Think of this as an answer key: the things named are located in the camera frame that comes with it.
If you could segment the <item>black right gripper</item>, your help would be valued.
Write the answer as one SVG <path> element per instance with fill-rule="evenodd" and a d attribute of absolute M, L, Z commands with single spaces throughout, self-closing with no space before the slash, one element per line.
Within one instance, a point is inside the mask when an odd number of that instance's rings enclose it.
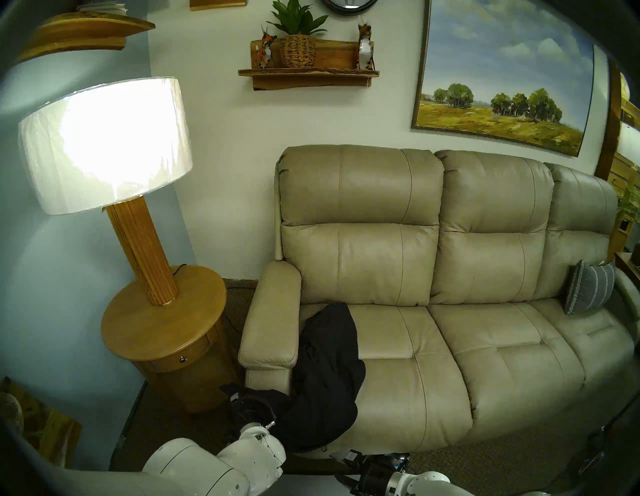
<path fill-rule="evenodd" d="M 400 495 L 400 479 L 406 472 L 407 455 L 363 455 L 356 450 L 338 450 L 334 459 L 353 463 L 360 479 L 350 489 L 351 495 Z"/>

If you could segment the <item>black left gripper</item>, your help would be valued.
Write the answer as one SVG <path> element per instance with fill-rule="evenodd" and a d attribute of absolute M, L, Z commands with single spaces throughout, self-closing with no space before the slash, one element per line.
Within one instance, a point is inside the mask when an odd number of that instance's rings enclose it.
<path fill-rule="evenodd" d="M 254 393 L 232 394 L 230 411 L 236 430 L 242 430 L 249 424 L 258 424 L 269 430 L 277 420 L 270 403 L 263 396 Z"/>

